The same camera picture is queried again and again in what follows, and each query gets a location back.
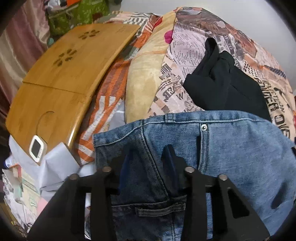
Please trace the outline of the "blue denim jeans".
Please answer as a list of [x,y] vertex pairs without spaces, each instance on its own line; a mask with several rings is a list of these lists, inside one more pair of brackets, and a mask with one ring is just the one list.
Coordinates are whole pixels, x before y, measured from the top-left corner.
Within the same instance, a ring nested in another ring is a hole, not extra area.
[[177,156],[202,174],[227,175],[274,234],[295,200],[294,143],[271,122],[243,111],[168,113],[93,136],[96,166],[133,148],[131,192],[111,198],[118,240],[180,240],[186,195],[172,196],[161,156]]

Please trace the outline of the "white crumpled sheet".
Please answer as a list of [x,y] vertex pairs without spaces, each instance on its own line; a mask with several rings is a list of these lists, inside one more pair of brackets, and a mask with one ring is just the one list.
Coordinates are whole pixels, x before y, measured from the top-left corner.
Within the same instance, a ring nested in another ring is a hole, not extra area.
[[[82,135],[81,141],[86,141],[90,146],[87,147],[82,143],[74,145],[80,154],[94,158],[93,135],[125,124],[125,102],[122,99],[116,101],[114,96],[111,96],[109,100],[111,103],[109,109],[103,110],[105,97],[100,97],[99,110],[95,113],[95,119],[86,129],[86,133]],[[41,197],[47,201],[52,198],[62,182],[71,174],[77,173],[83,177],[92,175],[95,172],[94,164],[88,163],[86,158],[83,157],[77,158],[81,161],[82,167],[80,167],[77,161],[74,160],[74,156],[62,143],[43,157],[41,165],[36,164],[12,136],[9,137],[9,147],[11,156],[7,160],[14,160],[20,165],[22,172],[27,173],[33,179],[38,192],[41,193]]]

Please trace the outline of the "small white digital clock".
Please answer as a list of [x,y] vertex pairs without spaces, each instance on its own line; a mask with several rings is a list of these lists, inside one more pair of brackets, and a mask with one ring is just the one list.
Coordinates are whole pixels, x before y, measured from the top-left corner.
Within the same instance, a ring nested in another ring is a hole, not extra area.
[[47,143],[38,135],[34,135],[29,146],[30,157],[39,165],[46,151]]

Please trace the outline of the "black folded garment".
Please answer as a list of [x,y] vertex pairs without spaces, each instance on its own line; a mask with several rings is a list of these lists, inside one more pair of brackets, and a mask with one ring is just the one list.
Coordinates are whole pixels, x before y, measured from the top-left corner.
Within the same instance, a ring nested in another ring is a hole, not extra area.
[[259,84],[234,65],[227,51],[219,52],[213,38],[206,40],[205,55],[183,87],[204,110],[239,110],[271,121]]

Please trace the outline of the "bamboo lap desk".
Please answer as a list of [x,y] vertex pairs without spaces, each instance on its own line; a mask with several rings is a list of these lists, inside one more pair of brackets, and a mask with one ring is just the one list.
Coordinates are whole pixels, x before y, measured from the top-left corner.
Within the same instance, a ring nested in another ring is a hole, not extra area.
[[34,136],[48,151],[59,143],[73,146],[95,90],[138,29],[120,23],[80,25],[37,60],[6,118],[6,128],[25,152]]

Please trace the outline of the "newspaper print bed quilt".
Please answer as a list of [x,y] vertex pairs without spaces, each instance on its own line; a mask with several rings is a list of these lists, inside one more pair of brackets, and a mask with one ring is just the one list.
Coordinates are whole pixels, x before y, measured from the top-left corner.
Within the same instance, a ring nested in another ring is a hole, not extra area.
[[74,145],[81,164],[95,159],[95,133],[153,115],[198,110],[182,85],[204,57],[210,37],[260,85],[271,121],[295,139],[295,100],[278,61],[218,16],[203,8],[182,7],[161,17],[115,11],[105,22],[138,24],[140,30],[92,98]]

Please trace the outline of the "green fabric storage box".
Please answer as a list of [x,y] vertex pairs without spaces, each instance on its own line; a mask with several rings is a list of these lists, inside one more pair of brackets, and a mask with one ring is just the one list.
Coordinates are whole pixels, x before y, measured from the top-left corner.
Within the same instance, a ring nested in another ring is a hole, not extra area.
[[91,24],[109,14],[108,1],[79,1],[65,9],[47,10],[50,34],[62,36],[79,25]]

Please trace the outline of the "pink striped curtain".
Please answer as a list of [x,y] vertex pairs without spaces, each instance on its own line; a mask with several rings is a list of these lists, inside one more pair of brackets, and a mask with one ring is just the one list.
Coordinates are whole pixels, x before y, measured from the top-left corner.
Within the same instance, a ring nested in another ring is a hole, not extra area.
[[7,116],[23,78],[48,49],[43,1],[25,1],[1,34],[1,115]]

